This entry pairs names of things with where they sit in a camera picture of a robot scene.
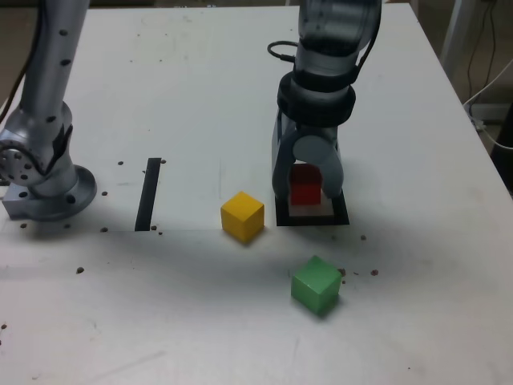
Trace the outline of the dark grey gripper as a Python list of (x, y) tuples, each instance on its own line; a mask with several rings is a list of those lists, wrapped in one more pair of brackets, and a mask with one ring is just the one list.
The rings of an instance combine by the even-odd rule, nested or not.
[(289, 196), (289, 171), (296, 159), (318, 168), (322, 191), (329, 199), (340, 196), (344, 172), (337, 130), (338, 126), (296, 124), (285, 113), (277, 113), (272, 138), (272, 187), (277, 199)]

